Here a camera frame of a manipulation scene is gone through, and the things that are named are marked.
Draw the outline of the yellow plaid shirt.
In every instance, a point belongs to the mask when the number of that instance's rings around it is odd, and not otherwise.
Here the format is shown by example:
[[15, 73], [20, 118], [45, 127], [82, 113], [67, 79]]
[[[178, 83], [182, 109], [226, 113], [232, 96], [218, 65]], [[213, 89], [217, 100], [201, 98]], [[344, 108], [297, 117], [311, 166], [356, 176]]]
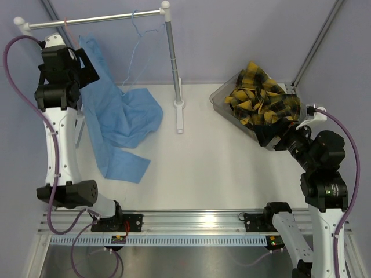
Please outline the yellow plaid shirt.
[[235, 88], [224, 103], [248, 129], [270, 126], [281, 119], [297, 122], [301, 113], [300, 99], [295, 94], [287, 94], [252, 61], [239, 73]]

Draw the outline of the pink wire hanger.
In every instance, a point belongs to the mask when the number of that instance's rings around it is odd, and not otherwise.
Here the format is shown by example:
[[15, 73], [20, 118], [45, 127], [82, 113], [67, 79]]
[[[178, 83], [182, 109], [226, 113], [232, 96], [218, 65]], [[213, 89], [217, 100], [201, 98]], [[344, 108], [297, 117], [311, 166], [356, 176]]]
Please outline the pink wire hanger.
[[68, 21], [68, 18], [65, 17], [64, 18], [64, 28], [67, 31], [68, 36], [72, 40], [72, 42], [73, 42], [73, 44], [75, 46], [75, 49], [79, 49], [80, 48], [79, 35], [76, 32], [71, 31], [71, 29], [70, 29], [67, 21]]

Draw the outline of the light blue shirt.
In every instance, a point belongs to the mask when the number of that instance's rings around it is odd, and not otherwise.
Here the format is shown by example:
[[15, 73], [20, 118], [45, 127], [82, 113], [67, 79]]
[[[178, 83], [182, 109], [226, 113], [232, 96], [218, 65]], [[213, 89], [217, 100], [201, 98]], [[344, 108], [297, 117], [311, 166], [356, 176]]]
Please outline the light blue shirt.
[[146, 88], [123, 92], [114, 82], [93, 35], [79, 37], [99, 80], [81, 89], [82, 104], [96, 164], [106, 179], [138, 184], [150, 160], [127, 150], [136, 148], [160, 127], [163, 110]]

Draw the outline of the light blue wire hanger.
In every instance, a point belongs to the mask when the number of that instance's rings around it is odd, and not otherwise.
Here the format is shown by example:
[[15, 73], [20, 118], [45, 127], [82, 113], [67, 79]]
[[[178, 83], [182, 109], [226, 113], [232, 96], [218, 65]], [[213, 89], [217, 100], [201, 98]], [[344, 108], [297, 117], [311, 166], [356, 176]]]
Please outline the light blue wire hanger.
[[[140, 80], [141, 76], [146, 72], [148, 66], [151, 63], [154, 55], [157, 53], [160, 41], [165, 33], [165, 24], [162, 23], [157, 28], [140, 30], [137, 26], [134, 15], [137, 10], [134, 10], [131, 15], [131, 24], [134, 27], [137, 35], [137, 42], [133, 48], [132, 55], [129, 61], [126, 78], [121, 84], [121, 96], [124, 96], [127, 92], [133, 89], [134, 85]], [[142, 53], [143, 43], [147, 41], [147, 37], [153, 36], [155, 43], [152, 48], [149, 49], [147, 54]]]

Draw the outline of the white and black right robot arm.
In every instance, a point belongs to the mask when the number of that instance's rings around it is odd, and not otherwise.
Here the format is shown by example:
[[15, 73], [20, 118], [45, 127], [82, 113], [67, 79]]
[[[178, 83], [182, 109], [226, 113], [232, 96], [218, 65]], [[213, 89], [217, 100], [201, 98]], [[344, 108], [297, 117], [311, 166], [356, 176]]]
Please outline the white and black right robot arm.
[[293, 211], [286, 202], [269, 202], [261, 214], [244, 217], [247, 231], [279, 233], [292, 261], [292, 277], [346, 277], [344, 224], [348, 189], [338, 169], [345, 157], [344, 139], [333, 131], [322, 131], [314, 139], [308, 126], [274, 124], [257, 133], [259, 144], [272, 144], [288, 151], [303, 168], [300, 188], [311, 216], [313, 246], [301, 234]]

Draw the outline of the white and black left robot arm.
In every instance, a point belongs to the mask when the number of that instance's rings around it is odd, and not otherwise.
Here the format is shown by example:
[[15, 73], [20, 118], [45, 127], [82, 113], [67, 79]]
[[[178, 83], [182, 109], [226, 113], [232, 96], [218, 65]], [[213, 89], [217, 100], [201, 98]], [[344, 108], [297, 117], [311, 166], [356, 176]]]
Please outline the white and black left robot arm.
[[96, 221], [93, 231], [118, 231], [125, 222], [119, 203], [101, 195], [96, 181], [82, 180], [76, 156], [80, 90], [99, 80], [99, 75], [83, 49], [51, 46], [41, 55], [35, 99], [45, 122], [49, 170], [37, 198], [50, 209], [89, 210]]

